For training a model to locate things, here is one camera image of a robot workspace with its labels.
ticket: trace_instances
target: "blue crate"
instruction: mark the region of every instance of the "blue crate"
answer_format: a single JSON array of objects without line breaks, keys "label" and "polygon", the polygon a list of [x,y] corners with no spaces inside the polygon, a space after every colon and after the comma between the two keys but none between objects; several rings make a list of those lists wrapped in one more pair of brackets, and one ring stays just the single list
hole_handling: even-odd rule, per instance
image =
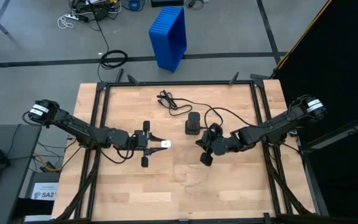
[{"label": "blue crate", "polygon": [[187,48],[183,7],[163,7],[149,36],[158,66],[174,72]]}]

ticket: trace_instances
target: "concrete floor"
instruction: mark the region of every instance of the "concrete floor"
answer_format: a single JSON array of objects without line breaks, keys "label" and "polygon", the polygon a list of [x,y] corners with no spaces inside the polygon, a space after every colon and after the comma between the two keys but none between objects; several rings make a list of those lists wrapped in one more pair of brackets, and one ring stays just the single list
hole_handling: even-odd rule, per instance
[{"label": "concrete floor", "polygon": [[[146,1],[142,12],[122,10],[116,20],[101,21],[110,49],[123,50],[130,57],[154,55],[148,29],[161,8],[151,8]],[[262,0],[279,56],[292,48],[325,2]],[[2,13],[3,4],[7,8]],[[71,21],[74,29],[57,27],[58,17],[68,12],[66,0],[20,0],[20,4],[0,0],[1,24],[10,32],[0,32],[0,63],[99,58],[106,46],[101,34],[90,28],[96,27],[94,22]],[[200,11],[185,9],[185,16],[186,54],[272,53],[257,0],[209,0]],[[272,56],[187,59],[175,73],[158,68],[154,61],[130,62],[123,68],[142,81],[229,80],[237,71],[239,78],[249,79],[250,73],[270,75],[276,64]],[[0,124],[21,123],[22,113],[35,100],[44,98],[72,112],[79,84],[98,81],[97,66],[89,63],[0,68]],[[105,80],[113,80],[116,73],[117,70],[101,71]],[[64,146],[65,136],[57,128],[44,129],[40,142]],[[49,154],[41,147],[36,150]],[[54,151],[63,154],[62,150]]]}]

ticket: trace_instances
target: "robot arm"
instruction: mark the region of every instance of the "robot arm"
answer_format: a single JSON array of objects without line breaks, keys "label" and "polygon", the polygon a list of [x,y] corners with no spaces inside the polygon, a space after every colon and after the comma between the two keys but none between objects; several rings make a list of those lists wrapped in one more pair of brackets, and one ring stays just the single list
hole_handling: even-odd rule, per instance
[{"label": "robot arm", "polygon": [[[137,130],[130,137],[127,131],[116,128],[96,128],[60,109],[57,102],[39,100],[28,112],[31,121],[49,128],[50,125],[74,135],[83,147],[92,149],[110,148],[117,150],[143,151],[142,167],[148,166],[148,159],[154,152],[167,149],[170,141],[157,138],[150,133],[150,122],[144,121],[143,130]],[[148,141],[160,141],[161,147],[148,148]]]},{"label": "robot arm", "polygon": [[325,114],[326,108],[319,99],[302,96],[289,106],[288,111],[258,126],[232,131],[229,138],[224,138],[222,128],[214,123],[204,132],[203,137],[196,141],[196,144],[205,150],[201,161],[210,166],[213,160],[212,152],[217,156],[227,152],[242,152],[255,147],[262,138],[274,145],[282,144],[287,132],[304,124],[317,122],[323,119]]}]

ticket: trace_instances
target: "wooden table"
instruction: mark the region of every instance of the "wooden table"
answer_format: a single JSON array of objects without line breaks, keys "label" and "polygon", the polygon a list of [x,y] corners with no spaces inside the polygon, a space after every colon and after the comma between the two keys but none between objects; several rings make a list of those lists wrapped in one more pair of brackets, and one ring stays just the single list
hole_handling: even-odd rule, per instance
[{"label": "wooden table", "polygon": [[[287,110],[280,82],[264,82],[272,116]],[[95,83],[81,84],[74,116],[90,121],[95,88]],[[153,134],[171,140],[173,146],[149,157],[148,168],[140,166],[141,152],[135,152],[132,159],[121,165],[102,156],[92,220],[255,218],[262,217],[264,212],[274,216],[261,143],[246,152],[214,156],[212,166],[205,167],[199,162],[203,150],[195,144],[201,135],[185,134],[187,114],[170,116],[168,109],[158,104],[156,95],[162,90],[171,92],[175,98],[227,108],[257,124],[249,85],[112,87],[106,126],[132,134],[134,130],[142,129],[143,121],[150,120]],[[265,114],[257,91],[261,113]],[[102,103],[100,100],[96,124],[99,124]],[[183,101],[177,103],[179,106],[185,104]],[[199,112],[202,118],[207,109],[193,105],[193,111]],[[220,114],[224,119],[225,136],[245,126],[225,111]],[[209,124],[218,121],[216,115],[208,113]],[[288,137],[287,144],[297,147],[294,138]],[[67,149],[65,161],[76,149],[76,146]],[[84,151],[79,152],[62,171],[53,217],[62,213],[78,189]],[[115,150],[103,151],[113,159],[121,160]],[[299,155],[286,146],[281,146],[281,152],[289,188],[307,209],[314,211]],[[280,207],[285,211],[281,189],[279,186],[277,189]],[[82,217],[87,201],[88,193],[84,197]]]}]

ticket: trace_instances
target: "power strip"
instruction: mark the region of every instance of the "power strip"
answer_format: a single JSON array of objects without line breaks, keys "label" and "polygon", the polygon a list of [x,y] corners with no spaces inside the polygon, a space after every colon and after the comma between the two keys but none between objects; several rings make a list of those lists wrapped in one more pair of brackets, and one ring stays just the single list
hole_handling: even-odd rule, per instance
[{"label": "power strip", "polygon": [[72,15],[71,13],[70,14],[65,14],[65,17],[68,18],[68,19],[74,19],[74,20],[79,20],[78,17],[76,15]]}]

